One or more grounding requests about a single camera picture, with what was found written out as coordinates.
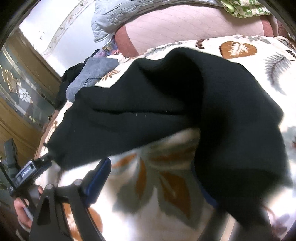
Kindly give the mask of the person's left hand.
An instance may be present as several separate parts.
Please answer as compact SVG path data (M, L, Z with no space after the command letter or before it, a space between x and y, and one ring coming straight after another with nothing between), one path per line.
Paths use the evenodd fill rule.
M17 197L14 200L14 208L18 217L18 221L25 230L30 230L32 226L32 220L25 212L25 207L29 204L30 202L25 198L22 199L20 197Z

